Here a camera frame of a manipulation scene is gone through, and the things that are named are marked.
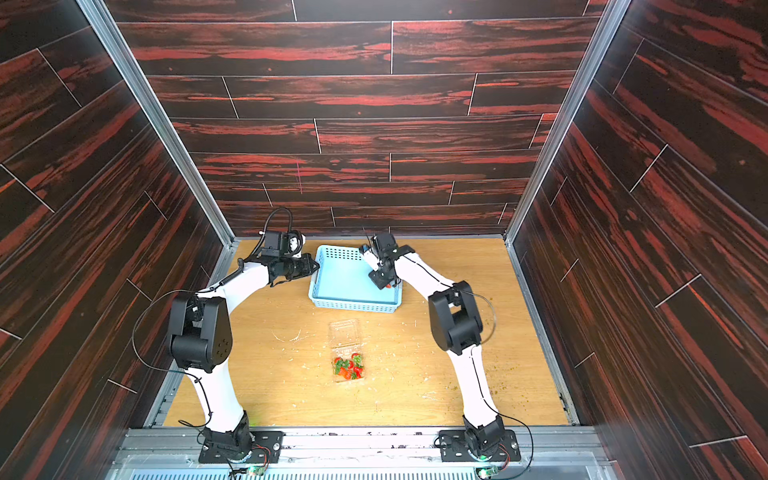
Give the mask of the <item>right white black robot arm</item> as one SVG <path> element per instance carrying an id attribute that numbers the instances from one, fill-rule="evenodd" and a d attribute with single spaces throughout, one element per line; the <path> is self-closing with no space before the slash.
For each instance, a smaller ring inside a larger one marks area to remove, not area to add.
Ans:
<path id="1" fill-rule="evenodd" d="M 369 278 L 377 288 L 405 282 L 427 301 L 432 337 L 448 355 L 457 377 L 467 449 L 478 459 L 490 458 L 502 447 L 506 430 L 485 374 L 483 322 L 472 288 L 439 274 L 413 248 L 398 245 L 390 233 L 372 237 L 359 252 L 371 267 Z"/>

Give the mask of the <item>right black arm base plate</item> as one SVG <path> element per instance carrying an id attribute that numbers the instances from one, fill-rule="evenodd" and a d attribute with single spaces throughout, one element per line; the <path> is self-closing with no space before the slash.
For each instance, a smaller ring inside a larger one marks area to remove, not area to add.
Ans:
<path id="1" fill-rule="evenodd" d="M 521 453 L 511 430 L 477 433 L 463 429 L 440 430 L 433 445 L 443 462 L 518 462 Z"/>

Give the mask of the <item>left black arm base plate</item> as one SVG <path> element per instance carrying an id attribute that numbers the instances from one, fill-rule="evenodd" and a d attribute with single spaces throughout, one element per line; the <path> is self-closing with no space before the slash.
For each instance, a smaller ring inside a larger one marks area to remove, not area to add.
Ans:
<path id="1" fill-rule="evenodd" d="M 279 461 L 285 433 L 278 430 L 251 429 L 244 432 L 218 433 L 204 431 L 201 464 L 276 464 Z"/>

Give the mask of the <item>light blue plastic basket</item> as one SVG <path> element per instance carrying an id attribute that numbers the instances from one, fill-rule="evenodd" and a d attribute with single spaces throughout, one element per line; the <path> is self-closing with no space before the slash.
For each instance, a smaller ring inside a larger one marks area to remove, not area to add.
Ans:
<path id="1" fill-rule="evenodd" d="M 369 278 L 371 267 L 353 247 L 320 245 L 320 265 L 311 279 L 310 301 L 319 308 L 394 313 L 402 302 L 402 287 L 378 289 Z"/>

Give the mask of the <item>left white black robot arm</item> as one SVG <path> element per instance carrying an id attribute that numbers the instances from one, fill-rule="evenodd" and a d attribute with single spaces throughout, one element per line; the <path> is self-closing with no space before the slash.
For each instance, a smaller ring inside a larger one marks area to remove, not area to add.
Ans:
<path id="1" fill-rule="evenodd" d="M 309 253 L 240 259 L 236 271 L 217 284 L 172 301 L 167 348 L 193 382 L 204 413 L 200 430 L 206 450 L 242 460 L 253 446 L 248 415 L 229 373 L 234 346 L 230 314 L 258 290 L 277 285 L 280 277 L 290 282 L 319 268 Z"/>

